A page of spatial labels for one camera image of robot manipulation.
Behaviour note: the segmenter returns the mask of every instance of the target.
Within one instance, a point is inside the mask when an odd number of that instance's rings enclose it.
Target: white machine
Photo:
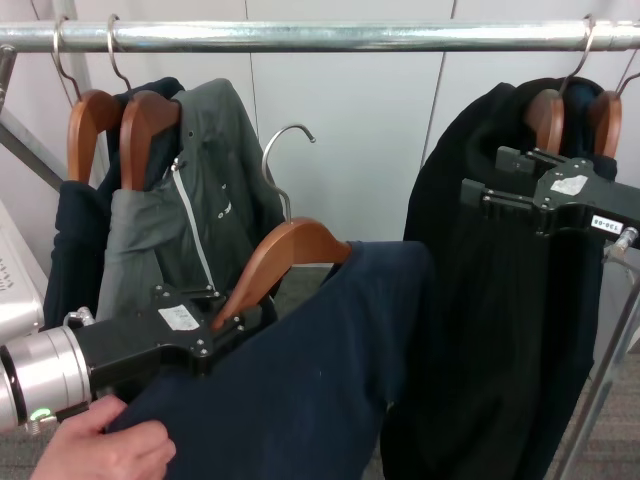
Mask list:
[[[37,331],[43,323],[41,296],[7,229],[0,226],[0,344]]]

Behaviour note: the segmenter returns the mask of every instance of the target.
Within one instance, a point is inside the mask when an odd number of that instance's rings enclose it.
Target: sticker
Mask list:
[[[565,178],[562,180],[556,180],[553,182],[551,190],[554,192],[564,193],[565,195],[577,195],[587,183],[587,177],[584,175],[578,175],[577,177]]]
[[[599,215],[594,215],[591,220],[591,226],[599,228],[600,230],[605,230],[611,233],[622,233],[622,225],[620,222],[616,222],[615,220],[609,220],[608,218],[601,217]]]
[[[195,330],[200,326],[184,305],[171,308],[159,308],[158,313],[162,315],[162,318],[164,318],[164,321],[171,327],[171,330]]]

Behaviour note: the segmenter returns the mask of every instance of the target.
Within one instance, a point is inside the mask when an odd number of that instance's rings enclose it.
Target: dark clothing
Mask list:
[[[561,82],[498,85],[454,120],[418,176],[405,240],[434,256],[448,351],[413,367],[386,422],[387,480],[475,480],[478,472],[540,480],[533,472],[546,471],[567,425],[592,362],[602,244],[575,232],[539,238],[516,219],[486,220],[459,201],[464,178],[533,195],[537,179],[496,170],[496,153],[535,146],[521,119],[540,91]],[[567,109],[565,122],[584,125],[575,112]],[[582,129],[565,133],[561,154],[585,150]],[[611,162],[596,163],[611,172]]]
[[[360,480],[403,389],[409,338],[424,335],[427,358],[440,333],[424,246],[352,245],[294,312],[206,378],[161,375],[112,428],[161,421],[177,447],[169,479]]]
[[[183,88],[176,79],[165,78],[134,89],[132,93],[140,90],[156,91],[171,98]],[[116,98],[125,105],[130,95]],[[68,312],[82,306],[96,314],[111,221],[111,197],[120,188],[119,135],[119,125],[107,132],[110,167],[97,190],[74,181],[63,182],[60,187],[58,233],[53,239],[51,274],[44,300],[45,330],[61,326]],[[147,167],[147,180],[150,180],[147,187],[162,178],[165,164],[170,164],[178,153],[177,145],[177,135],[172,132],[163,132],[154,139]]]
[[[561,153],[587,158],[599,176],[615,180],[616,161],[593,155],[595,132],[586,121],[601,91],[586,83],[567,89]],[[551,242],[549,265],[556,268],[548,278],[540,399],[516,480],[544,478],[593,367],[603,248],[602,239],[583,232],[559,232]]]

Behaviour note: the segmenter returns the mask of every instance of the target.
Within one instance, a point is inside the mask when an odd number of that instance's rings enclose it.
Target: gray floor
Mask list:
[[[311,295],[318,288],[324,272],[324,269],[299,268],[289,273],[276,299],[279,312],[286,314]],[[575,479],[640,480],[640,351],[637,353],[627,357],[578,465]],[[50,435],[51,431],[31,438],[18,431],[1,436],[0,480],[28,479]],[[374,455],[363,478],[384,478],[377,455]]]

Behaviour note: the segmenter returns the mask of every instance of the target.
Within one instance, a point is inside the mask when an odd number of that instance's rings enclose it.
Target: chrome pipe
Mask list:
[[[51,21],[2,22],[0,45],[51,52]],[[640,48],[640,23],[600,20],[591,51]],[[64,22],[62,52],[107,52],[107,22]],[[581,51],[587,20],[532,22],[126,22],[122,52]]]

